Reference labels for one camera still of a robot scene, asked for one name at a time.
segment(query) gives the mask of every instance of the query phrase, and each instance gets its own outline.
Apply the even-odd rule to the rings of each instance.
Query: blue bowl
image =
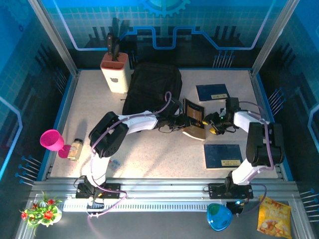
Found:
[[[227,228],[232,219],[233,215],[227,207],[217,203],[208,205],[207,221],[215,231],[219,232]]]

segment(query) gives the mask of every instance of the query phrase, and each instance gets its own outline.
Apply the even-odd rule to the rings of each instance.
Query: grid pattern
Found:
[[[296,58],[289,67],[292,74],[304,74],[316,101],[319,102],[319,52],[303,24],[293,14],[274,50],[289,43]]]
[[[245,6],[245,7],[222,7],[222,6],[187,6],[179,14],[173,17],[157,17],[154,13],[150,14],[148,10],[141,6],[128,7],[80,7],[80,8],[62,8],[60,9],[63,17],[71,31],[78,47],[84,48],[89,42],[89,34],[94,35],[92,27],[112,26],[114,17],[120,20],[128,20],[130,26],[159,26],[161,27],[160,36],[168,36],[168,27],[177,25],[195,25],[199,26],[209,36],[215,35],[216,26],[229,26],[226,35],[230,34],[231,27],[236,26],[236,34],[240,34],[239,40],[245,47],[252,45],[257,32],[266,16],[268,7]],[[259,38],[258,46],[262,46],[269,34],[271,27],[277,19],[281,7],[273,8],[265,28]],[[57,14],[56,9],[49,8],[48,12],[59,30],[66,45],[72,48],[69,36]],[[222,38],[222,31],[219,32],[218,39]]]
[[[41,23],[34,17],[0,72],[0,95],[10,104],[13,104],[17,97],[27,74],[38,75],[40,73],[41,67],[34,57],[41,43],[47,45],[50,43],[50,39],[42,29]],[[8,107],[0,103],[0,128],[3,126],[8,113]]]

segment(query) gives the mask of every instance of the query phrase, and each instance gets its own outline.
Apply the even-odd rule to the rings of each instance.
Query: knife block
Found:
[[[126,93],[131,82],[129,56],[120,52],[118,61],[112,61],[112,57],[112,55],[106,53],[100,68],[112,92]]]

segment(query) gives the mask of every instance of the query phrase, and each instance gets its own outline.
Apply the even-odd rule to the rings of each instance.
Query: white table surface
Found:
[[[231,97],[256,103],[248,71],[180,70],[183,86],[180,100],[187,98],[198,103],[195,85],[226,84]],[[100,119],[109,111],[121,115],[125,94],[112,93],[100,70],[81,71],[67,122],[63,131],[66,144],[75,138],[84,139],[79,161],[56,156],[51,177],[79,177],[90,171],[90,146],[88,135]],[[203,103],[205,114],[225,107],[224,102]],[[242,109],[258,112],[255,106],[241,104]],[[157,129],[144,130],[127,135],[120,149],[112,156],[121,163],[107,177],[117,178],[225,178],[229,169],[207,170],[204,159],[204,143],[239,144],[242,157],[246,157],[247,133],[213,135],[206,127],[206,141],[184,135],[181,131],[161,133]],[[259,178],[277,178],[276,170],[262,172]]]

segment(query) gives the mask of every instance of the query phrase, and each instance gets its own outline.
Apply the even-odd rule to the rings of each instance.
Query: pink cup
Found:
[[[62,135],[55,129],[44,132],[41,135],[40,144],[51,151],[59,151],[58,155],[61,158],[66,158],[70,151],[70,145],[64,145]]]

